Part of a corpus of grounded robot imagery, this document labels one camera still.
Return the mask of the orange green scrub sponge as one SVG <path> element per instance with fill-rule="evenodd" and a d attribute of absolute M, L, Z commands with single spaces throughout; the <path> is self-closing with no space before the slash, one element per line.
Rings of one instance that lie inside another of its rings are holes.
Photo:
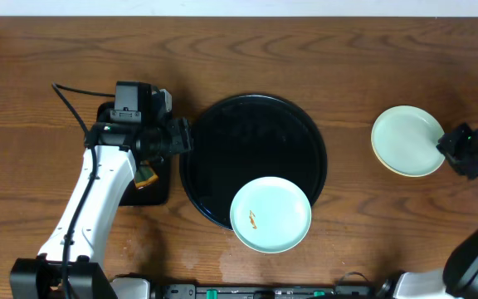
<path fill-rule="evenodd" d="M 134 185 L 136 189 L 144 189 L 155 183 L 158 179 L 158 175 L 150 164 L 141 164 L 135 172 Z"/>

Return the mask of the yellow plate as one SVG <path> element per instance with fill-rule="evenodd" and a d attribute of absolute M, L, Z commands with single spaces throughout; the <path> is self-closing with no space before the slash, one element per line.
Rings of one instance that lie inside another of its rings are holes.
<path fill-rule="evenodd" d="M 406 173 L 403 173 L 403 172 L 400 172 L 400 171 L 398 171 L 397 169 L 392 168 L 390 165 L 388 165 L 388 164 L 381 158 L 381 156 L 380 156 L 380 154 L 379 154 L 379 152 L 378 152 L 378 150 L 377 150 L 377 148 L 376 148 L 376 146 L 375 146 L 373 140 L 371 140 L 371 146 L 372 146 L 372 150 L 373 150 L 373 152 L 374 152 L 374 154 L 375 154 L 375 156 L 376 156 L 378 162 L 379 162 L 382 166 L 384 166 L 386 169 L 388 169 L 389 171 L 391 171 L 391 172 L 393 172 L 393 173 L 395 173 L 395 174 L 398 174 L 398 175 L 401 175 L 401 176 L 404 176 L 404 177 L 412 177 L 411 175 L 406 174 Z"/>

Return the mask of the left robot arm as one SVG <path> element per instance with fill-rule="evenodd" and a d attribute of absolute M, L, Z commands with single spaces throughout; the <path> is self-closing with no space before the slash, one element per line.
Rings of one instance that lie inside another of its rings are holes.
<path fill-rule="evenodd" d="M 10 272 L 15 298 L 149 298 L 146 278 L 109 280 L 105 246 L 130 185 L 154 183 L 154 164 L 193 148 L 189 123 L 172 116 L 165 89 L 119 81 L 96 122 L 83 129 L 80 176 L 51 236 L 34 258 L 18 258 Z"/>

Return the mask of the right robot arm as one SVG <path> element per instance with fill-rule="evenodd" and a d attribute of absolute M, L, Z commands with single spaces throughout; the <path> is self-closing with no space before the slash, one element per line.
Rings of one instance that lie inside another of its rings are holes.
<path fill-rule="evenodd" d="M 478 129 L 463 123 L 438 140 L 437 149 L 459 175 L 478 177 Z M 383 285 L 386 298 L 478 298 L 478 229 L 450 255 L 443 269 L 405 272 Z"/>

